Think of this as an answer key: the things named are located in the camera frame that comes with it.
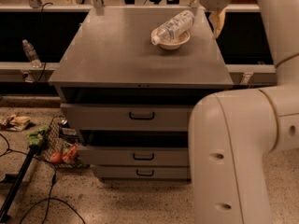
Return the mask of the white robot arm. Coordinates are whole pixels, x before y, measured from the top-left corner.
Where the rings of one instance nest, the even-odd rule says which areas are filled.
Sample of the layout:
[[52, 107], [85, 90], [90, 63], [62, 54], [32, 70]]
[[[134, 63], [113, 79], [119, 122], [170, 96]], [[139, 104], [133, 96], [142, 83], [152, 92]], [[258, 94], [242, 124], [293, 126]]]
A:
[[[231, 0], [197, 1], [219, 33]], [[299, 0], [257, 3], [277, 83], [217, 92], [194, 107], [189, 157], [195, 224], [273, 224], [263, 155], [299, 143]]]

